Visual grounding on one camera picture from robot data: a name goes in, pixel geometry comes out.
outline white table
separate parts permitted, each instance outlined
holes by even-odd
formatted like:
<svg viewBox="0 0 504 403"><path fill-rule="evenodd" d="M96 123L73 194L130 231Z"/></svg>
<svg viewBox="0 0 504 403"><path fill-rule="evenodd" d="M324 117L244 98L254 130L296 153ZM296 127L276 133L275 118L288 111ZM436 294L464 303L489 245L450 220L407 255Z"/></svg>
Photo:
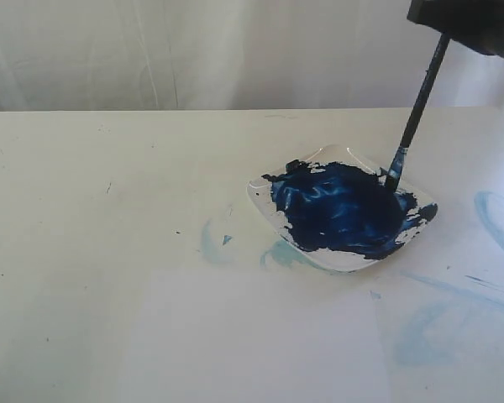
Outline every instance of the white table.
<svg viewBox="0 0 504 403"><path fill-rule="evenodd" d="M407 115L0 113L0 402L504 402L497 110L426 111L404 176L438 216L361 272L299 262L245 195L325 144L387 165Z"/></svg>

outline white curtain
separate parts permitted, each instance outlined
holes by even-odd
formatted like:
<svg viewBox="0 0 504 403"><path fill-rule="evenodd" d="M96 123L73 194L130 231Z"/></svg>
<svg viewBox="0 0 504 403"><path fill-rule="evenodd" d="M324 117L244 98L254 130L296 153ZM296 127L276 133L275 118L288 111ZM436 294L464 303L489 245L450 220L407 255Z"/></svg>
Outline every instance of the white curtain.
<svg viewBox="0 0 504 403"><path fill-rule="evenodd" d="M410 0L0 0L0 110L412 105L438 33ZM504 104L453 44L433 105Z"/></svg>

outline black paintbrush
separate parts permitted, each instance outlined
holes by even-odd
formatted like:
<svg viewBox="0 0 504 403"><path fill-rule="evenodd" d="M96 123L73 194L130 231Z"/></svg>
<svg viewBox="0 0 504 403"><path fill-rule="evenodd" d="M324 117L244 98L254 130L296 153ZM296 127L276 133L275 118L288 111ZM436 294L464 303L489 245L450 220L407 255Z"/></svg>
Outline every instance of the black paintbrush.
<svg viewBox="0 0 504 403"><path fill-rule="evenodd" d="M429 93L433 88L435 78L437 78L438 69L443 62L444 54L448 48L449 41L450 38L446 34L442 34L438 40L437 49L435 49L431 63L429 63L426 78L423 79L422 87L418 93L417 100L414 102L414 107L412 107L411 116L409 116L409 120L407 120L407 126L403 132L402 141L397 148L396 155L394 155L394 159L392 160L390 169L386 175L385 187L392 191L396 191L397 186L400 183L407 149L411 145L412 138L417 131L423 109L426 107L426 103L428 102Z"/></svg>

